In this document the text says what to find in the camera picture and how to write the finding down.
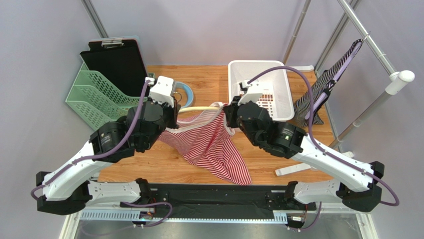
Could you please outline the cream hanger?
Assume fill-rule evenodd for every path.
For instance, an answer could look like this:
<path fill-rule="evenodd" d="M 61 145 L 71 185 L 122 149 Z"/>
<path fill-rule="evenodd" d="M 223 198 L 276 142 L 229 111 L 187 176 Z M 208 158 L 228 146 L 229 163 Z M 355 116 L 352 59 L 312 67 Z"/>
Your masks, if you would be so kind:
<path fill-rule="evenodd" d="M 186 113 L 186 112 L 193 112 L 193 111 L 220 111 L 222 107 L 187 107 L 180 109 L 178 114 Z"/>

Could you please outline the red white striped tank top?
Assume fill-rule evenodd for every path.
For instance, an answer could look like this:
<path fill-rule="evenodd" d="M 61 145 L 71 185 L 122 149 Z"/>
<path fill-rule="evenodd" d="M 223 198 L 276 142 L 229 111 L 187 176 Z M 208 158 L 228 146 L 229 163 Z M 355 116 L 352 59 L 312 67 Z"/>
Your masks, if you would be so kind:
<path fill-rule="evenodd" d="M 235 131 L 226 125 L 225 105 L 215 102 L 210 110 L 179 119 L 179 128 L 167 128 L 159 141 L 176 149 L 189 164 L 204 168 L 221 180 L 250 185 L 248 168 L 231 141 Z"/>

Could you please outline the black white striped tank top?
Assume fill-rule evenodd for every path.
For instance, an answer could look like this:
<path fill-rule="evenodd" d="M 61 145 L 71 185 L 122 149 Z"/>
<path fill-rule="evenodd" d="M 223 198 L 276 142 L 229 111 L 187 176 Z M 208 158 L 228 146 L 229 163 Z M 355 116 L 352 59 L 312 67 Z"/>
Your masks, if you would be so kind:
<path fill-rule="evenodd" d="M 318 77 L 316 82 L 311 86 L 312 97 L 314 101 L 313 105 L 310 104 L 310 95 L 308 92 L 305 92 L 302 97 L 295 101 L 294 121 L 298 126 L 308 126 L 311 114 L 313 114 L 313 124 L 324 124 L 324 121 L 318 115 L 318 111 L 328 100 L 335 84 L 340 80 L 346 68 L 359 52 L 362 44 L 362 39 L 354 41 L 345 54 L 329 69 L 324 70 L 323 73 Z"/>

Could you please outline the lavender hanger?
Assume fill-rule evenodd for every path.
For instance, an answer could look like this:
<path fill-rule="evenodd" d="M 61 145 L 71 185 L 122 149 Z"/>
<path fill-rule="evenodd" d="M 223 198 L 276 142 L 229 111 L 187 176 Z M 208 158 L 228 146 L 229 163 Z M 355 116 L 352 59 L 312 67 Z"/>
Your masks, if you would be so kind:
<path fill-rule="evenodd" d="M 318 97 L 314 99 L 314 104 L 312 107 L 310 107 L 309 112 L 305 115 L 305 120 L 309 120 L 311 112 L 314 113 L 314 117 L 317 115 L 318 110 L 328 100 L 335 84 L 340 80 L 344 71 L 356 56 L 358 51 L 361 49 L 364 41 L 366 41 L 368 37 L 369 33 L 367 33 L 363 39 L 354 41 L 349 50 L 332 67 L 323 72 L 320 77 L 323 78 L 324 84 L 318 87 Z"/>

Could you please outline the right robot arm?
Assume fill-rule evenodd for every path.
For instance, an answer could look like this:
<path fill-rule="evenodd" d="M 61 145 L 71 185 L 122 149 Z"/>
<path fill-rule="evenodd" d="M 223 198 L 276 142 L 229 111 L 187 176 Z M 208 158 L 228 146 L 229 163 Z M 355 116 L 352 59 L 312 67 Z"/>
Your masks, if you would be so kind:
<path fill-rule="evenodd" d="M 226 125 L 239 128 L 253 146 L 280 158 L 292 159 L 320 170 L 333 179 L 287 185 L 285 201 L 297 204 L 342 203 L 350 209 L 370 212 L 381 202 L 378 180 L 384 165 L 361 163 L 312 139 L 302 128 L 272 120 L 265 108 L 254 102 L 239 104 L 240 97 L 223 107 Z"/>

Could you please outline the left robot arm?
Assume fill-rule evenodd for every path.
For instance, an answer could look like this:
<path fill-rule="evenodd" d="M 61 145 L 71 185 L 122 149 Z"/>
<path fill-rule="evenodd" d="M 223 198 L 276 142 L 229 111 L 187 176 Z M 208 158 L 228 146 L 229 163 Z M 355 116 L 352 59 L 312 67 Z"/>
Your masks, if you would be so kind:
<path fill-rule="evenodd" d="M 148 181 L 138 178 L 128 183 L 101 183 L 94 175 L 120 160 L 144 153 L 168 128 L 178 127 L 180 105 L 147 100 L 131 108 L 126 116 L 105 123 L 82 149 L 53 172 L 36 175 L 37 210 L 69 215 L 95 204 L 118 203 L 129 207 L 152 201 Z"/>

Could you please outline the blue headphones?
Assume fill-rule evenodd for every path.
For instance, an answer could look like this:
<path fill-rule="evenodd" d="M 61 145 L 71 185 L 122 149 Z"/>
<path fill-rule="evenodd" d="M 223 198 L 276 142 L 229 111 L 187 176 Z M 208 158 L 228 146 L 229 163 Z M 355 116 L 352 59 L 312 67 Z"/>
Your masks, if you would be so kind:
<path fill-rule="evenodd" d="M 190 86 L 188 86 L 187 84 L 183 83 L 183 82 L 176 82 L 176 86 L 175 89 L 173 91 L 174 94 L 179 94 L 180 95 L 180 100 L 182 99 L 182 95 L 181 93 L 177 92 L 177 89 L 182 89 L 186 96 L 187 96 L 187 102 L 185 105 L 181 106 L 182 109 L 184 108 L 188 108 L 191 107 L 193 102 L 194 102 L 194 92 L 191 89 Z"/>

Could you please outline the white plastic basket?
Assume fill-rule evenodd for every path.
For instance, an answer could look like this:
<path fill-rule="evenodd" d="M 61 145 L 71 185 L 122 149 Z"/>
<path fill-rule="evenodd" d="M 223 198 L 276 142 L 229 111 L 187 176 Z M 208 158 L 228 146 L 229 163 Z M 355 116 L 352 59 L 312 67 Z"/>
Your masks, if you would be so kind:
<path fill-rule="evenodd" d="M 228 64 L 228 100 L 242 96 L 239 83 L 250 80 L 259 73 L 283 63 L 276 60 L 233 60 Z M 276 70 L 260 77 L 264 91 L 256 102 L 266 108 L 273 120 L 288 121 L 294 117 L 292 94 L 285 70 Z"/>

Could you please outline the black clipboard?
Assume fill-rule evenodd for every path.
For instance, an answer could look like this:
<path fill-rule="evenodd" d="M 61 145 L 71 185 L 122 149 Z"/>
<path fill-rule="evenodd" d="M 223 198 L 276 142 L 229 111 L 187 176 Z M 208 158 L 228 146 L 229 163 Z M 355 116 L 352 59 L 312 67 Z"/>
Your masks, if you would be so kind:
<path fill-rule="evenodd" d="M 93 39 L 80 57 L 91 71 L 102 73 L 121 92 L 139 97 L 148 77 L 138 36 Z"/>

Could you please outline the green file organizer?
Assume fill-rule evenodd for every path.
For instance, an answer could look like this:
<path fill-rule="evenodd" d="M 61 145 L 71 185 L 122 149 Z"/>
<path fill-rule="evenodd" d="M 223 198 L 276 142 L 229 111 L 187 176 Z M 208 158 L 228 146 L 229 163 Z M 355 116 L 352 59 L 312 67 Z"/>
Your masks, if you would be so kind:
<path fill-rule="evenodd" d="M 124 94 L 102 73 L 83 63 L 65 99 L 66 104 L 93 130 L 127 115 L 140 97 Z"/>

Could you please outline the metal clothes rack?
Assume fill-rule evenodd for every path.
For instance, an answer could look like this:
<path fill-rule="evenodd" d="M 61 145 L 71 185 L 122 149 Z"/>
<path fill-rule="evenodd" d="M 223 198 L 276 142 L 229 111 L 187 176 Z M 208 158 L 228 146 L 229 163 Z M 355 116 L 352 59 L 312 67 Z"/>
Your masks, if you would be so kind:
<path fill-rule="evenodd" d="M 311 2 L 312 2 L 311 0 L 305 0 L 304 2 L 300 16 L 297 20 L 296 26 L 294 28 L 291 39 L 289 41 L 284 57 L 282 59 L 284 64 L 287 64 L 287 60 L 290 56 L 290 53 L 292 52 L 293 46 L 295 44 L 298 33 L 300 31 L 300 28 L 302 26 L 302 23 L 304 21 L 304 18 L 307 14 L 307 11 L 309 9 Z M 362 123 L 364 123 L 377 109 L 381 107 L 381 105 L 383 105 L 389 98 L 396 95 L 408 83 L 412 82 L 415 79 L 415 74 L 412 71 L 409 71 L 409 70 L 403 70 L 400 72 L 397 71 L 395 67 L 393 66 L 393 64 L 390 62 L 387 55 L 383 52 L 383 50 L 376 44 L 376 42 L 370 36 L 369 34 L 370 32 L 366 30 L 366 28 L 364 27 L 364 25 L 362 24 L 362 22 L 360 21 L 359 17 L 357 16 L 355 12 L 355 9 L 357 9 L 360 2 L 361 0 L 351 0 L 351 1 L 338 0 L 339 5 L 344 11 L 344 14 L 342 15 L 330 39 L 328 40 L 325 48 L 323 49 L 323 52 L 321 53 L 316 65 L 314 67 L 313 66 L 295 67 L 298 70 L 306 71 L 306 72 L 314 70 L 314 69 L 319 70 L 322 64 L 324 63 L 324 61 L 327 59 L 328 54 L 330 53 L 334 44 L 338 41 L 341 33 L 343 33 L 348 20 L 350 20 L 352 24 L 355 26 L 358 33 L 361 35 L 362 43 L 367 43 L 373 55 L 380 62 L 380 64 L 383 66 L 383 68 L 389 75 L 389 79 L 391 83 L 385 88 L 384 92 L 363 113 L 361 113 L 360 116 L 358 116 L 340 135 L 335 137 L 335 140 L 330 144 L 331 148 L 336 148 L 337 146 L 340 146 L 341 143 L 344 142 L 344 140 L 351 133 L 353 133 L 356 129 L 358 129 L 362 125 Z M 305 170 L 315 170 L 315 169 L 307 164 L 301 163 L 294 166 L 277 169 L 275 170 L 275 172 L 278 177 L 281 177 L 281 176 L 285 176 L 288 174 L 301 172 Z"/>

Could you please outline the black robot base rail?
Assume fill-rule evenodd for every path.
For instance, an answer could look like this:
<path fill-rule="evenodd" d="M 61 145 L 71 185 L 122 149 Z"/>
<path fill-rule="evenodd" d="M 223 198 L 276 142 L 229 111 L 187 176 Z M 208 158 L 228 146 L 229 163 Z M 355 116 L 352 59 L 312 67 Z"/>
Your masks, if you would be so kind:
<path fill-rule="evenodd" d="M 124 203 L 87 207 L 79 218 L 131 222 L 147 227 L 156 222 L 265 223 L 304 226 L 308 213 L 320 213 L 319 203 L 302 204 L 290 196 L 294 186 L 152 184 L 149 207 Z"/>

